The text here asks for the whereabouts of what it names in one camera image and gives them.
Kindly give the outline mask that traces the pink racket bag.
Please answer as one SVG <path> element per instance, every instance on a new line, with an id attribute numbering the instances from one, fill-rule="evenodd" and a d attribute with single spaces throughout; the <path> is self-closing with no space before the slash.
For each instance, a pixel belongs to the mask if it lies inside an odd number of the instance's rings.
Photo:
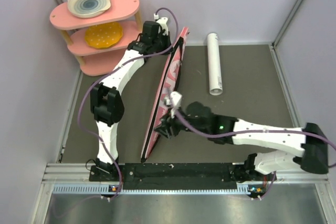
<path id="1" fill-rule="evenodd" d="M 160 118 L 166 114 L 168 110 L 164 104 L 164 98 L 169 91 L 172 92 L 178 87 L 188 34 L 189 28 L 183 27 L 177 42 L 174 44 L 173 51 L 167 57 L 161 80 L 156 92 L 148 128 L 145 133 L 145 139 L 141 152 L 142 163 L 144 163 L 149 158 L 155 143 L 159 138 L 159 134 L 154 131 L 154 128 L 160 124 Z"/>

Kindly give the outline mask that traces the white shuttlecock tube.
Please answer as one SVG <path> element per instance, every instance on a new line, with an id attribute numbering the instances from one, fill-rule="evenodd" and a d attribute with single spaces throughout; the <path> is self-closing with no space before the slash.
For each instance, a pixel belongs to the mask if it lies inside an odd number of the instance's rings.
<path id="1" fill-rule="evenodd" d="M 221 95 L 223 93 L 221 61 L 219 54 L 218 34 L 207 35 L 207 59 L 209 93 L 211 95 Z"/>

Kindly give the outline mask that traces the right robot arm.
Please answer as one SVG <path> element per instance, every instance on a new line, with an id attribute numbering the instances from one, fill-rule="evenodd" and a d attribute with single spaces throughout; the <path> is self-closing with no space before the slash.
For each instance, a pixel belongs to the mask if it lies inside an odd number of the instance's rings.
<path id="1" fill-rule="evenodd" d="M 242 180 L 256 180 L 279 170 L 296 169 L 325 175 L 329 172 L 327 138 L 317 124 L 281 128 L 261 125 L 232 116 L 215 114 L 199 102 L 170 107 L 154 130 L 170 138 L 180 131 L 197 133 L 216 144 L 254 145 L 272 149 L 248 155 L 238 169 Z"/>

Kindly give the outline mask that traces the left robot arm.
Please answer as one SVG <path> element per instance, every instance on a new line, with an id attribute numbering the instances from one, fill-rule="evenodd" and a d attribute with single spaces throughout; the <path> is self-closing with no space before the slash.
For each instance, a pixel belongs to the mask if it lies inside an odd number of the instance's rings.
<path id="1" fill-rule="evenodd" d="M 142 33 L 129 43 L 117 65 L 119 70 L 105 77 L 90 91 L 90 110 L 101 138 L 96 165 L 102 167 L 101 174 L 107 180 L 114 180 L 119 174 L 119 168 L 113 162 L 118 160 L 117 130 L 124 115 L 122 91 L 144 65 L 143 56 L 160 53 L 171 45 L 167 22 L 167 17 L 145 21 Z"/>

